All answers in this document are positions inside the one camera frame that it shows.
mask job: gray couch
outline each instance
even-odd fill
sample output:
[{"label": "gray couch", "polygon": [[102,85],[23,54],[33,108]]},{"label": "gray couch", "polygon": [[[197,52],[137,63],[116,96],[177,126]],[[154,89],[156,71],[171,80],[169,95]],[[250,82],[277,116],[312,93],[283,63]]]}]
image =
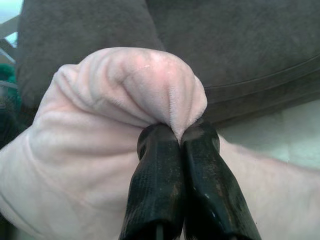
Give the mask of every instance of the gray couch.
[{"label": "gray couch", "polygon": [[110,47],[173,53],[225,125],[320,97],[319,0],[24,0],[16,75],[34,113],[54,72]]}]

